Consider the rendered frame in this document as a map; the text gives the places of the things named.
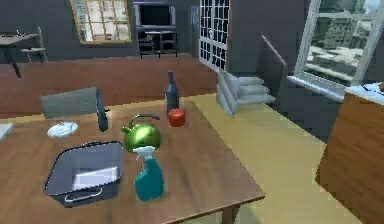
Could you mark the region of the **dark side table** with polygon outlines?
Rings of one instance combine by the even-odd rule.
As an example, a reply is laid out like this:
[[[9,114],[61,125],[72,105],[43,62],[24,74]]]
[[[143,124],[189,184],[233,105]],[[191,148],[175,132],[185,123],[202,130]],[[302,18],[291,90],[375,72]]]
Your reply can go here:
[[[13,67],[13,70],[18,78],[21,77],[21,73],[12,50],[17,48],[17,44],[19,42],[35,37],[37,37],[37,34],[25,34],[21,36],[0,34],[0,49],[3,50],[7,63]]]

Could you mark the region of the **grey square pan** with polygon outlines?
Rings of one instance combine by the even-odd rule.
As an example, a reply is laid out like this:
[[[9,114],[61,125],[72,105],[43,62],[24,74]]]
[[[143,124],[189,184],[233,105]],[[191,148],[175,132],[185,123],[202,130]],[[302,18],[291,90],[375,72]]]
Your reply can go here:
[[[118,195],[124,175],[124,147],[118,141],[94,141],[68,148],[54,160],[44,193],[71,208]]]

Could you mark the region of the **grey staircase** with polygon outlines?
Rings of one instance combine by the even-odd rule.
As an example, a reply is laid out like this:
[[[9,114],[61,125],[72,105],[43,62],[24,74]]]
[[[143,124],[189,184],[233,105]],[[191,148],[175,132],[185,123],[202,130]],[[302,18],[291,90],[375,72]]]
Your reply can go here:
[[[216,101],[231,117],[235,115],[240,105],[264,104],[275,101],[269,88],[258,77],[236,77],[225,70],[219,70],[217,75]]]

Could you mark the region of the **green kettle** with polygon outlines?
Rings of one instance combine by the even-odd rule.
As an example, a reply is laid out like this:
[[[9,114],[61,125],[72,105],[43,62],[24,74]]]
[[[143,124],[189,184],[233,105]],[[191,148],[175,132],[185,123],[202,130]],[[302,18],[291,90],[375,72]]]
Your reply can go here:
[[[138,118],[151,118],[159,120],[160,117],[152,114],[137,114],[127,126],[121,127],[124,134],[124,146],[128,152],[132,152],[135,148],[144,146],[153,146],[155,149],[161,145],[160,130],[152,123],[142,122],[135,123]]]

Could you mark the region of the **teal spray bottle dispenser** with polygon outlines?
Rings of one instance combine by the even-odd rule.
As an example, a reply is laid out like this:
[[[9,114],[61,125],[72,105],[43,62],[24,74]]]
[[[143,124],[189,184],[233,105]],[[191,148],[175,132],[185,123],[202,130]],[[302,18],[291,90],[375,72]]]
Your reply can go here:
[[[137,160],[143,159],[143,170],[135,177],[134,187],[137,197],[145,202],[157,199],[164,192],[162,169],[153,156],[154,146],[143,146],[134,149]]]

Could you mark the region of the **white paned door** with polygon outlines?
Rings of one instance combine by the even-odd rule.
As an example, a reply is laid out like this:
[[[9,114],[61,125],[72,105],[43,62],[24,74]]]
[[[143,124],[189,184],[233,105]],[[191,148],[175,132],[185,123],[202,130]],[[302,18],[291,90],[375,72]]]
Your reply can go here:
[[[230,0],[200,0],[199,60],[215,72],[226,66]]]

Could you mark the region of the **black television set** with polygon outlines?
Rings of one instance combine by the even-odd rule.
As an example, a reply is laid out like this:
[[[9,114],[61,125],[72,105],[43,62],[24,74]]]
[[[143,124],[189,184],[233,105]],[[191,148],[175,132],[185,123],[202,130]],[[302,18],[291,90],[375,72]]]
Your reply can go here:
[[[136,25],[142,28],[174,27],[176,9],[172,4],[160,2],[135,2]]]

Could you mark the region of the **brown wooden dining table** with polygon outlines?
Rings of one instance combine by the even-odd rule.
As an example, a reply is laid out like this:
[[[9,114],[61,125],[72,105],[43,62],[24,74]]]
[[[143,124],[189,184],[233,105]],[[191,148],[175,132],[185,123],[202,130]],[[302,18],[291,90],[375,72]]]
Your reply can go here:
[[[163,142],[155,157],[166,186],[161,199],[149,202],[135,196],[133,179],[141,163],[130,153],[124,156],[125,174],[113,199],[65,208],[43,191],[61,151],[86,142],[122,140],[120,128],[136,110],[109,112],[105,132],[95,116],[77,116],[78,130],[62,139],[48,137],[49,120],[15,125],[0,141],[0,224],[180,224],[217,211],[223,214],[222,224],[234,224],[241,205],[265,195],[197,106],[187,102],[184,108],[184,126],[173,128],[165,117],[156,123]]]

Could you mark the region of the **grey dining chair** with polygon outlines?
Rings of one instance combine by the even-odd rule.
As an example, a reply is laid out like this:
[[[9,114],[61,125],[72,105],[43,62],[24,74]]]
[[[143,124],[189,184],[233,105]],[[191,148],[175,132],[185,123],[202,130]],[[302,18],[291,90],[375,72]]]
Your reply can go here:
[[[105,132],[108,118],[99,88],[89,87],[69,92],[46,95],[40,97],[40,103],[45,119],[80,116],[95,113],[98,128]]]

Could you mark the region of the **brown wooden counter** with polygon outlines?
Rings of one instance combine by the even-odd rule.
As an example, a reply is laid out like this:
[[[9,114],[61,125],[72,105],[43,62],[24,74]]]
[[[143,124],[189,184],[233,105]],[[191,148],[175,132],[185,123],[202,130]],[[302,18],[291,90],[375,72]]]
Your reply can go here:
[[[384,81],[345,90],[316,181],[363,224],[384,224]]]

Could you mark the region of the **dark television stand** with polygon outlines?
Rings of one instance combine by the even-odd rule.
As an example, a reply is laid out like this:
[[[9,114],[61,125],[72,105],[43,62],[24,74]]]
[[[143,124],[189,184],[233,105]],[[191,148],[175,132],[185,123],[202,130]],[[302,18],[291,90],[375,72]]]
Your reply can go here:
[[[138,32],[140,58],[144,55],[174,54],[178,56],[178,35],[176,31],[144,31]]]

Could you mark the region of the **grey wooden chair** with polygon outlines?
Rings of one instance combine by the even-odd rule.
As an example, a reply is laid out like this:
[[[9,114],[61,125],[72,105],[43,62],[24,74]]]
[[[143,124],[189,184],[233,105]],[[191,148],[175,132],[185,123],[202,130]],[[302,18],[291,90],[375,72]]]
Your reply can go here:
[[[44,63],[48,61],[46,55],[46,48],[44,47],[43,33],[40,27],[37,27],[38,46],[32,48],[24,48],[21,50],[27,57],[28,63],[32,64],[32,55],[37,54],[40,57],[40,62]]]

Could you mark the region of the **red tomato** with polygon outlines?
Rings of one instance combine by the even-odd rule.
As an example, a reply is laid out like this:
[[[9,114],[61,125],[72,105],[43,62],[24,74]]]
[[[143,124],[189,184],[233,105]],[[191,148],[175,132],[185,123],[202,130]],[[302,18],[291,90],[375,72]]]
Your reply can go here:
[[[182,109],[172,109],[168,113],[168,120],[173,127],[183,126],[185,124],[185,112]]]

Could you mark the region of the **white plate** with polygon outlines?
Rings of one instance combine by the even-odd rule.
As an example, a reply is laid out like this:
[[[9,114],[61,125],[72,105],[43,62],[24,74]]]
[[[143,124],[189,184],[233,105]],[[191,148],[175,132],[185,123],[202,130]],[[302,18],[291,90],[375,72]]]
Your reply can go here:
[[[75,133],[77,129],[78,125],[75,122],[61,122],[50,127],[47,135],[52,138],[61,138],[70,136]]]

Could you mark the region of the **dark glass bottle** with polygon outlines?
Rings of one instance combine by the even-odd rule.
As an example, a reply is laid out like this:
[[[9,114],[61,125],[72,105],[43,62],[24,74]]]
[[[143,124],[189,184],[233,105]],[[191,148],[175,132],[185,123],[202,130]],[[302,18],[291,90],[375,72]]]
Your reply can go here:
[[[173,71],[168,71],[168,87],[165,92],[166,112],[169,113],[172,109],[179,107],[179,91],[174,81]]]

